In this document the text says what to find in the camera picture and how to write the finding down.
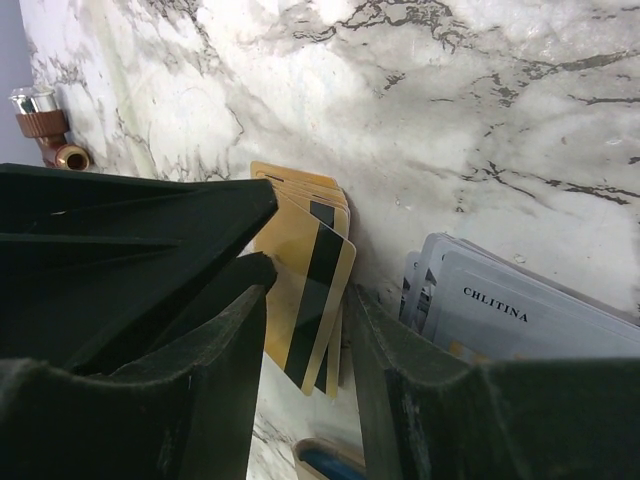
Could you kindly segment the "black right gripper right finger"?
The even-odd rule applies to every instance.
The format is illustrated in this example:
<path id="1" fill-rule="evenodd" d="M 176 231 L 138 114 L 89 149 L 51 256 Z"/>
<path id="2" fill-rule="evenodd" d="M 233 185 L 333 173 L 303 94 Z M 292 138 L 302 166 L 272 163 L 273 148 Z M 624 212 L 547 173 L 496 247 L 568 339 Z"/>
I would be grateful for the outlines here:
<path id="1" fill-rule="evenodd" d="M 359 285 L 345 316 L 369 478 L 638 477 L 637 360 L 470 365 Z"/>

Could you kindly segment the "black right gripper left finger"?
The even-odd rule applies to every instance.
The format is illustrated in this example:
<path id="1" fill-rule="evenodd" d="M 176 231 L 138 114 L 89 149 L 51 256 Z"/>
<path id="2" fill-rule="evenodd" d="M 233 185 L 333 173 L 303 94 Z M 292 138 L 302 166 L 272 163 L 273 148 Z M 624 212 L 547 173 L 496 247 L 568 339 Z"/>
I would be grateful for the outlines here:
<path id="1" fill-rule="evenodd" d="M 266 326 L 252 286 L 219 315 L 111 375 L 1 364 L 5 479 L 242 479 Z"/>

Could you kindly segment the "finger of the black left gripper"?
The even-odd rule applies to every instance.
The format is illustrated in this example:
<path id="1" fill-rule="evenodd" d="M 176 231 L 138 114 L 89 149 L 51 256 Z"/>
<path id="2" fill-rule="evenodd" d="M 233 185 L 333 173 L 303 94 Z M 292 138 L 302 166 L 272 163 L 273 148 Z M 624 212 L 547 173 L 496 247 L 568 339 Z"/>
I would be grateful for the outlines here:
<path id="1" fill-rule="evenodd" d="M 1 354 L 132 360 L 277 209 L 266 180 L 1 168 Z"/>
<path id="2" fill-rule="evenodd" d="M 253 285 L 262 285 L 269 292 L 276 278 L 277 272 L 272 260 L 264 253 L 255 252 L 237 257 L 169 323 L 149 349 L 164 347 L 215 318 Z"/>

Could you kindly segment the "gold card stack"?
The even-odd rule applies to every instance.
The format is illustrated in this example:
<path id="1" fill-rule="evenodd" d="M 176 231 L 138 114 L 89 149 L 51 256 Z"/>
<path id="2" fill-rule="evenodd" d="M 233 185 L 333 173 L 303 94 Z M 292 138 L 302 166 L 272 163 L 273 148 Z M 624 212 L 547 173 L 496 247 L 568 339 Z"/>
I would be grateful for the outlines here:
<path id="1" fill-rule="evenodd" d="M 254 247 L 276 268 L 267 295 L 265 351 L 304 394 L 338 393 L 342 297 L 356 257 L 349 241 L 350 210 L 332 178 L 254 161 L 278 210 Z"/>

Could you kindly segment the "beige card holder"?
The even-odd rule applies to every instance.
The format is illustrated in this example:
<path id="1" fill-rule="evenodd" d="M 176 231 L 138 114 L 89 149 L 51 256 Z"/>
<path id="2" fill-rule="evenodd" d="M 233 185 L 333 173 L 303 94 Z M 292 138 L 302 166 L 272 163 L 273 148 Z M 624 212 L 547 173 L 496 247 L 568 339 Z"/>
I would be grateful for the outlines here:
<path id="1" fill-rule="evenodd" d="M 366 480 L 365 460 L 352 449 L 321 438 L 306 438 L 292 447 L 299 480 Z"/>

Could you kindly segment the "silver VIP card stack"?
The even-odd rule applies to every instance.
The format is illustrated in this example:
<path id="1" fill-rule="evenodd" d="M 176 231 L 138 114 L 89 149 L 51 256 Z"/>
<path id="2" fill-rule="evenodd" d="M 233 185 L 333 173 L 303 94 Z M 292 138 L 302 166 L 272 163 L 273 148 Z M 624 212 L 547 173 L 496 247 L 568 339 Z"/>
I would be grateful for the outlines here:
<path id="1" fill-rule="evenodd" d="M 469 363 L 639 355 L 629 315 L 444 233 L 408 253 L 399 320 Z"/>

